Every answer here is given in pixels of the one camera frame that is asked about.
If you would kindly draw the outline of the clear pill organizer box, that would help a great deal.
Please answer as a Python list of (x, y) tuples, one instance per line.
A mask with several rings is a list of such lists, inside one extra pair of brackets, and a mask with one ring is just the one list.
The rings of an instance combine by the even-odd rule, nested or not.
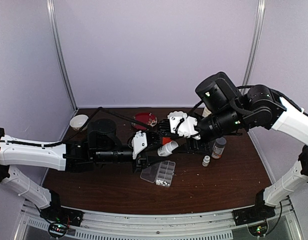
[(176, 163), (173, 161), (167, 160), (167, 161), (159, 162), (146, 169), (143, 169), (140, 174), (140, 178), (152, 184), (155, 184), (156, 179), (165, 180), (169, 182), (171, 186), (175, 167), (176, 167)]

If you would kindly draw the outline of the amber bottle grey cap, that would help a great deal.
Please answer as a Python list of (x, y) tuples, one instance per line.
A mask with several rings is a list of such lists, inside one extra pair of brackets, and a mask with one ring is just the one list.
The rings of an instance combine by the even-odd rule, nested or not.
[(211, 154), (211, 157), (213, 159), (217, 160), (222, 157), (226, 143), (227, 143), (227, 140), (224, 137), (215, 139), (215, 142), (212, 148), (212, 154)]

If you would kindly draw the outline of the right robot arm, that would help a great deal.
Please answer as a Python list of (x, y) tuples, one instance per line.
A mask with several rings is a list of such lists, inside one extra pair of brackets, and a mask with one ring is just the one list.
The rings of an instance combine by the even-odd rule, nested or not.
[(239, 129), (263, 127), (285, 133), (304, 144), (293, 167), (276, 183), (258, 194), (250, 217), (260, 221), (300, 185), (308, 182), (308, 114), (281, 92), (265, 85), (252, 85), (241, 94), (224, 72), (203, 80), (196, 94), (211, 112), (207, 117), (174, 111), (168, 114), (170, 131), (180, 137), (210, 142)]

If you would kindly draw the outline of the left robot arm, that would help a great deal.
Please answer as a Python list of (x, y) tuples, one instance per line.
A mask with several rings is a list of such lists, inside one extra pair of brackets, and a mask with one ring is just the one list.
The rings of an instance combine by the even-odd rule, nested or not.
[(123, 144), (111, 119), (99, 119), (87, 127), (87, 137), (73, 142), (24, 142), (5, 135), (0, 128), (0, 184), (8, 184), (19, 196), (30, 200), (55, 222), (66, 217), (57, 193), (40, 187), (14, 165), (47, 167), (58, 171), (81, 173), (97, 165), (131, 163), (133, 171), (159, 163), (167, 156), (154, 131), (138, 131)]

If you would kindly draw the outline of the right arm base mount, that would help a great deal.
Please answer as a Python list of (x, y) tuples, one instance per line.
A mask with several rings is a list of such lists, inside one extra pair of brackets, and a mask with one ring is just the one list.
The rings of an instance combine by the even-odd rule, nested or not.
[(258, 221), (263, 221), (267, 218), (274, 217), (275, 207), (261, 205), (250, 206), (241, 209), (233, 210), (233, 217), (236, 226), (251, 224)]

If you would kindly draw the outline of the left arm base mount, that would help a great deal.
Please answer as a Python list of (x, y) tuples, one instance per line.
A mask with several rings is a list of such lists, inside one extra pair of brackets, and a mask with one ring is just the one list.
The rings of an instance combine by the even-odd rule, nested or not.
[(64, 207), (59, 209), (45, 208), (40, 210), (40, 216), (52, 223), (79, 227), (83, 219), (83, 212)]

